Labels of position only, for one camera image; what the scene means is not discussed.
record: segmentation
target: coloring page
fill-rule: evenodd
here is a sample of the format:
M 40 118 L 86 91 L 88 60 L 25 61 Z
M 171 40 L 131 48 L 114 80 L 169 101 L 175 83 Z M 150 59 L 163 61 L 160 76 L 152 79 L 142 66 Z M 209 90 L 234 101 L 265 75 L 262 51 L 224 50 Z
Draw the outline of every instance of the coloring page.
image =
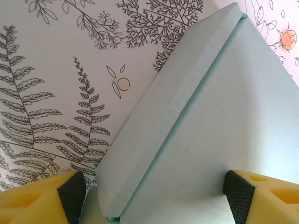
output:
M 235 1 L 0 0 L 0 190 L 69 169 L 95 186 L 185 31 Z M 299 1 L 237 2 L 299 84 Z

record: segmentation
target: orange flower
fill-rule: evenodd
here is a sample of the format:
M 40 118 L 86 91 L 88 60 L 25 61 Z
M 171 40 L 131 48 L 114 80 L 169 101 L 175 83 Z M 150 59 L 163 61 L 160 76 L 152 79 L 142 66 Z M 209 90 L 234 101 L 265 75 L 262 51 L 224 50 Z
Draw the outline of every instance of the orange flower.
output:
M 294 30 L 290 30 L 289 27 L 285 32 L 280 32 L 280 46 L 287 51 L 291 50 L 297 42 L 297 34 Z

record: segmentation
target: line drawing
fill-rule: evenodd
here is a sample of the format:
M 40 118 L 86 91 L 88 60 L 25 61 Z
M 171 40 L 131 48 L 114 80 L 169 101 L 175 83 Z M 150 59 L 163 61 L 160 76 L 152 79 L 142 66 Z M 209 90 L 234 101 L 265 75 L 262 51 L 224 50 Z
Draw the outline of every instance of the line drawing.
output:
M 273 10 L 273 0 L 270 0 L 269 4 L 270 4 L 271 10 Z
M 45 23 L 50 24 L 49 19 L 55 21 L 58 20 L 55 13 L 47 8 L 48 4 L 57 2 L 55 0 L 33 0 L 29 3 L 29 0 L 25 0 L 25 3 L 29 3 L 29 12 L 36 12 L 37 18 L 42 17 Z M 86 4 L 95 5 L 92 0 L 80 0 L 82 8 L 85 8 Z M 63 0 L 62 10 L 68 14 L 70 8 L 80 13 L 77 18 L 77 27 L 81 30 L 87 30 L 89 37 L 94 40 L 94 46 L 100 50 L 108 49 L 108 47 L 115 49 L 123 41 L 123 33 L 119 30 L 119 23 L 110 18 L 110 14 L 103 11 L 99 14 L 98 19 L 92 18 L 77 5 L 76 0 Z
M 294 58 L 294 60 L 295 60 L 295 65 L 298 66 L 298 64 L 299 64 L 299 58 L 296 57 L 296 58 Z
M 108 73 L 116 79 L 116 74 L 113 71 L 113 69 L 111 69 L 108 65 L 106 65 L 107 71 Z M 126 69 L 126 65 L 124 64 L 122 66 L 122 68 L 120 69 L 120 74 L 124 72 L 124 70 Z M 116 93 L 116 95 L 119 97 L 119 99 L 121 99 L 121 91 L 128 91 L 130 88 L 130 81 L 128 78 L 126 77 L 122 77 L 119 78 L 117 81 L 112 81 L 112 88 L 114 90 L 114 92 Z
M 71 161 L 79 164 L 91 163 L 94 167 L 97 167 L 107 152 L 107 149 L 101 150 L 99 147 L 109 146 L 107 141 L 99 139 L 97 136 L 110 136 L 110 132 L 96 124 L 108 119 L 110 114 L 97 115 L 100 111 L 105 109 L 105 105 L 95 104 L 99 100 L 99 94 L 94 94 L 95 89 L 90 86 L 87 74 L 84 72 L 83 67 L 80 66 L 80 62 L 76 57 L 74 57 L 74 63 L 78 70 L 78 81 L 82 84 L 79 88 L 81 90 L 80 95 L 83 99 L 83 101 L 78 103 L 81 109 L 77 110 L 77 113 L 80 116 L 74 117 L 74 119 L 78 123 L 85 125 L 87 128 L 84 129 L 79 126 L 70 126 L 69 129 L 72 130 L 73 133 L 66 133 L 65 135 L 68 139 L 61 140 L 61 143 L 63 143 L 64 146 L 59 145 L 57 146 L 57 149 Z M 90 180 L 87 176 L 85 176 L 85 181 L 90 187 L 94 186 L 96 183 L 95 178 Z
M 148 0 L 149 9 L 139 9 L 139 0 L 121 0 L 116 5 L 129 17 L 126 27 L 128 48 L 142 47 L 145 44 L 161 43 L 162 52 L 157 52 L 156 71 L 175 49 L 184 32 L 203 11 L 203 0 Z
M 44 83 L 44 81 L 40 78 L 25 79 L 25 76 L 31 73 L 34 68 L 30 66 L 19 66 L 19 63 L 21 63 L 25 57 L 15 56 L 19 48 L 19 45 L 15 44 L 15 34 L 17 33 L 15 27 L 4 26 L 3 29 L 6 33 L 0 33 L 0 81 L 2 85 L 0 92 L 3 93 L 0 100 L 3 104 L 1 114 L 6 119 L 2 121 L 3 128 L 0 127 L 0 133 L 7 140 L 0 140 L 0 168 L 8 173 L 5 175 L 6 181 L 0 181 L 0 190 L 11 189 L 55 175 L 60 169 L 60 166 L 56 162 L 57 159 L 64 159 L 66 162 L 71 161 L 74 167 L 85 169 L 85 173 L 93 174 L 94 168 L 87 164 L 77 164 L 74 160 L 70 160 L 64 156 L 36 148 L 36 144 L 62 142 L 50 136 L 39 136 L 39 133 L 67 129 L 67 127 L 55 123 L 37 123 L 40 118 L 62 115 L 62 113 L 56 109 L 29 109 L 29 105 L 54 97 L 54 94 L 39 92 L 26 95 L 26 91 L 30 90 L 31 87 Z M 96 102 L 97 98 L 98 95 L 90 100 Z M 93 109 L 93 113 L 97 113 L 103 107 L 98 106 L 91 108 Z M 106 118 L 93 115 L 94 122 L 100 121 L 101 119 Z M 106 129 L 98 126 L 92 126 L 92 132 L 102 132 L 103 134 L 110 135 Z M 93 140 L 95 145 L 99 143 L 108 145 L 108 143 L 97 141 L 96 138 L 91 140 Z M 15 153 L 14 147 L 21 147 L 22 152 Z M 96 154 L 98 151 L 91 150 L 91 152 L 88 151 L 88 153 Z M 85 161 L 91 161 L 93 159 L 83 156 L 82 161 L 84 161 L 84 158 L 86 158 Z M 96 184 L 96 179 L 91 175 L 93 179 L 87 180 L 89 176 L 90 175 L 86 175 L 85 180 L 89 183 L 88 186 L 90 188 Z
M 263 19 L 264 12 L 263 6 L 259 4 L 257 0 L 245 0 L 246 5 L 246 14 L 249 18 L 254 19 L 254 25 L 256 26 L 257 30 L 260 32 L 262 37 L 267 40 L 268 31 L 275 29 L 277 26 L 277 21 L 273 20 L 269 23 Z M 269 47 L 277 57 L 277 59 L 283 64 L 285 62 L 285 57 L 280 56 L 276 53 L 277 47 L 275 46 L 277 43 L 269 44 Z
M 38 136 L 38 134 L 52 130 L 67 129 L 66 126 L 56 123 L 39 124 L 35 123 L 33 120 L 48 116 L 62 115 L 62 113 L 55 109 L 40 109 L 37 111 L 28 109 L 29 105 L 54 97 L 54 94 L 50 92 L 39 92 L 25 95 L 27 89 L 40 83 L 44 83 L 44 81 L 40 78 L 24 80 L 24 77 L 34 69 L 30 66 L 14 69 L 14 66 L 21 63 L 25 57 L 13 56 L 19 48 L 19 45 L 14 43 L 16 40 L 14 34 L 17 33 L 15 27 L 4 26 L 3 29 L 7 33 L 6 35 L 2 33 L 0 34 L 0 37 L 3 40 L 0 42 L 0 47 L 5 51 L 4 54 L 0 53 L 0 60 L 3 62 L 3 64 L 0 64 L 0 70 L 7 73 L 7 75 L 0 76 L 0 80 L 10 86 L 9 88 L 0 88 L 0 92 L 10 98 L 9 100 L 5 98 L 1 98 L 0 100 L 4 106 L 8 107 L 13 112 L 1 111 L 1 114 L 7 118 L 7 120 L 2 121 L 2 124 L 6 129 L 0 127 L 0 133 L 7 139 L 31 148 L 34 148 L 35 144 L 57 143 L 59 142 L 58 139 L 50 136 Z
M 279 44 L 278 47 L 281 47 L 282 49 L 285 49 L 288 52 L 290 52 L 290 50 L 295 47 L 295 44 L 297 42 L 296 32 L 290 29 L 290 24 L 288 24 L 288 28 L 286 29 L 286 31 L 277 31 L 280 34 L 280 40 L 272 46 Z

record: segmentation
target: leaf sprig drawing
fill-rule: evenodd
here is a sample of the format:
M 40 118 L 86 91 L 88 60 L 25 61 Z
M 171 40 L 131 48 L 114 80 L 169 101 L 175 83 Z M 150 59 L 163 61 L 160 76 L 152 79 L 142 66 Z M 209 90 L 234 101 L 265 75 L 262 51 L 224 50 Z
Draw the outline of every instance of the leaf sprig drawing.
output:
M 29 3 L 29 12 L 36 12 L 37 17 L 42 17 L 45 23 L 50 24 L 49 19 L 58 20 L 55 13 L 47 8 L 55 0 L 33 0 Z M 110 14 L 103 11 L 99 14 L 98 19 L 92 18 L 77 5 L 76 0 L 62 0 L 62 10 L 68 14 L 70 8 L 80 13 L 77 18 L 77 26 L 81 30 L 87 30 L 89 37 L 94 40 L 94 46 L 100 50 L 117 48 L 123 40 L 123 33 L 117 31 L 119 23 L 110 18 Z M 86 4 L 95 4 L 92 0 L 80 0 L 81 7 L 85 8 Z
M 93 138 L 92 135 L 108 135 L 110 132 L 96 125 L 110 117 L 110 114 L 98 115 L 102 111 L 105 105 L 96 105 L 99 99 L 99 94 L 94 94 L 94 88 L 90 86 L 90 81 L 87 79 L 87 75 L 83 68 L 80 67 L 80 62 L 77 58 L 74 58 L 75 66 L 78 70 L 79 82 L 82 84 L 79 88 L 81 90 L 80 95 L 83 101 L 79 102 L 78 105 L 81 107 L 77 110 L 79 116 L 74 119 L 80 124 L 85 125 L 87 128 L 83 129 L 79 126 L 70 126 L 69 129 L 73 133 L 66 133 L 65 135 L 70 140 L 62 140 L 65 146 L 57 146 L 66 158 L 78 162 L 78 163 L 92 163 L 97 167 L 101 158 L 105 155 L 106 151 L 102 151 L 98 146 L 108 146 L 108 142 Z
M 31 150 L 29 152 L 18 153 L 15 156 L 17 160 L 14 161 L 14 164 L 22 168 L 11 169 L 9 172 L 14 175 L 6 175 L 6 178 L 15 184 L 24 185 L 48 178 L 55 175 L 60 169 L 59 165 L 54 162 L 55 155 Z
M 160 71 L 183 33 L 202 13 L 203 0 L 148 0 L 149 9 L 139 9 L 139 0 L 122 0 L 117 7 L 130 18 L 127 21 L 126 44 L 129 48 L 147 43 L 162 43 L 154 68 Z
M 34 123 L 42 117 L 50 115 L 62 115 L 61 112 L 54 109 L 40 109 L 38 111 L 30 111 L 27 106 L 35 102 L 54 97 L 50 92 L 31 93 L 26 95 L 26 91 L 44 81 L 40 78 L 30 78 L 24 80 L 34 68 L 25 66 L 14 69 L 14 66 L 22 62 L 25 57 L 14 56 L 19 45 L 15 44 L 17 32 L 14 26 L 3 27 L 6 35 L 0 33 L 0 46 L 4 53 L 0 53 L 0 70 L 7 75 L 0 76 L 0 80 L 7 83 L 7 88 L 0 88 L 0 92 L 7 95 L 8 99 L 1 98 L 4 106 L 8 107 L 12 112 L 1 111 L 1 114 L 7 118 L 2 124 L 6 129 L 0 128 L 0 133 L 14 142 L 33 148 L 35 143 L 53 143 L 59 142 L 57 139 L 46 136 L 37 136 L 39 133 L 51 130 L 67 129 L 64 125 L 55 123 Z

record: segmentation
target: light blue foam board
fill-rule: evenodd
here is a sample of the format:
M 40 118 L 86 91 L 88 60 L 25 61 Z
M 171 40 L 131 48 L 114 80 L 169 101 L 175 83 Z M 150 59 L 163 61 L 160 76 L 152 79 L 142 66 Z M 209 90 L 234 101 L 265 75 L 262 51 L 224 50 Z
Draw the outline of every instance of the light blue foam board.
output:
M 234 223 L 228 170 L 299 183 L 298 111 L 296 84 L 254 25 L 236 4 L 222 9 L 186 32 L 99 165 L 103 214 Z
M 201 63 L 193 69 L 199 74 Z M 234 224 L 222 195 L 230 169 L 299 183 L 298 111 L 296 84 L 249 18 L 241 20 L 176 120 L 121 223 Z
M 105 216 L 122 213 L 241 17 L 232 4 L 187 30 L 96 170 Z

